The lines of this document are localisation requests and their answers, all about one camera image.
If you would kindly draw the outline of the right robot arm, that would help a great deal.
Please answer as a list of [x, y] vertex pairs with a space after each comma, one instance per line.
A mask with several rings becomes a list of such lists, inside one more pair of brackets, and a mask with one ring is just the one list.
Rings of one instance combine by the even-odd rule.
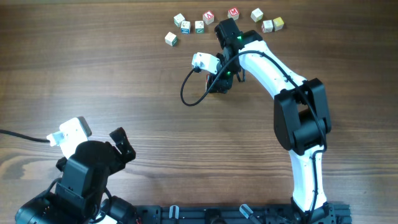
[[322, 186], [322, 155], [331, 120], [323, 83], [307, 80], [284, 65], [254, 30], [242, 32], [233, 19], [221, 21], [215, 34], [222, 53], [199, 53], [192, 62], [209, 71], [207, 93], [226, 93], [233, 78], [249, 72], [274, 100], [274, 132], [289, 152], [294, 175], [292, 203], [302, 220], [313, 223], [326, 213]]

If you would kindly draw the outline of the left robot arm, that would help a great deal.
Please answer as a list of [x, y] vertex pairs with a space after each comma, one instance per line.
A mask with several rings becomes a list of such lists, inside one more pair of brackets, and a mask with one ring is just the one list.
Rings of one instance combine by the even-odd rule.
[[123, 128], [110, 133], [113, 142], [85, 141], [57, 168], [61, 178], [25, 203], [16, 223], [140, 223], [136, 208], [107, 189], [109, 176], [136, 157]]

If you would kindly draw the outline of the red I block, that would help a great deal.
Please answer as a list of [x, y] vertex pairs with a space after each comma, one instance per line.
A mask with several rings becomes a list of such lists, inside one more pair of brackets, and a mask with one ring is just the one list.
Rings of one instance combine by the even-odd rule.
[[206, 91], [208, 91], [209, 90], [209, 87], [210, 87], [210, 78], [211, 78], [211, 75], [210, 74], [208, 74], [207, 76], [206, 76], [206, 85], [205, 85], [205, 90]]

